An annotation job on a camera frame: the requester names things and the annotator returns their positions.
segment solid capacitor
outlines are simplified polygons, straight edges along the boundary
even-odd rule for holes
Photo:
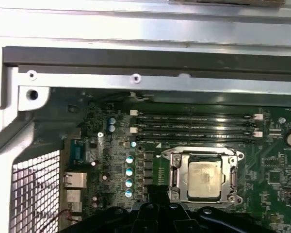
[[[115,120],[114,117],[112,117],[112,118],[109,119],[109,124],[110,125],[114,125],[115,123],[116,123],[116,120]]]
[[[108,130],[110,132],[114,132],[115,131],[115,126],[114,125],[109,125]]]

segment screw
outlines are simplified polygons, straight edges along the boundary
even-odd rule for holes
[[[29,76],[29,78],[32,80],[32,81],[34,81],[34,80],[36,80],[37,79],[37,72],[35,72],[34,70],[29,70],[28,72],[27,72],[27,74],[28,74],[28,76]]]
[[[207,215],[210,215],[212,213],[210,209],[204,209],[203,212]]]
[[[284,123],[286,123],[286,119],[285,118],[283,118],[283,117],[280,117],[279,119],[278,119],[278,122],[279,122],[279,124],[284,124]]]
[[[141,82],[141,75],[140,74],[133,74],[133,75],[131,75],[130,78],[134,84],[139,84]]]
[[[171,209],[177,209],[177,208],[178,208],[178,205],[175,204],[175,203],[171,203],[171,204],[169,205],[169,207],[170,207]]]
[[[228,198],[228,200],[229,200],[231,203],[233,203],[233,202],[235,202],[235,197],[234,197],[234,196],[230,196],[230,197]]]
[[[176,163],[179,162],[180,161],[180,157],[178,155],[174,156],[173,157],[173,161],[176,162]]]
[[[154,206],[153,206],[152,204],[149,204],[149,205],[146,206],[146,208],[147,208],[147,209],[153,209]]]
[[[114,212],[116,215],[120,215],[123,213],[123,210],[122,209],[116,209],[115,212]]]

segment motherboard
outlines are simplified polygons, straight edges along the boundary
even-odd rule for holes
[[[80,127],[66,175],[74,218],[130,210],[156,184],[191,211],[213,206],[291,233],[291,108],[90,103]]]

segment screw hole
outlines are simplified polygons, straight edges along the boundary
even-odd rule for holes
[[[36,100],[38,98],[39,94],[35,90],[29,90],[27,92],[27,99],[29,100]]]

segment ram slot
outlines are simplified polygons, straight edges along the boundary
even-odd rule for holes
[[[168,136],[200,136],[200,135],[232,135],[232,136],[253,136],[254,132],[250,131],[207,131],[207,130],[142,130],[138,129],[136,135],[151,136],[155,134],[168,135]]]
[[[201,143],[242,143],[242,144],[254,144],[253,138],[217,138],[217,137],[187,137],[187,138],[174,138],[174,137],[162,137],[162,136],[138,136],[136,137],[138,142],[150,142],[150,141],[166,141],[175,144],[201,144]]]
[[[147,116],[137,116],[136,123],[139,124],[149,124],[149,123],[158,123],[158,124],[212,124],[212,125],[250,125],[254,122],[251,120],[245,119],[223,119],[223,118],[196,118],[196,117],[169,117],[162,116],[160,118],[152,118]]]
[[[254,119],[255,115],[251,114],[224,114],[224,113],[187,113],[184,115],[183,113],[155,113],[155,112],[139,112],[139,116],[146,117],[214,117],[214,118],[226,118],[226,119]]]

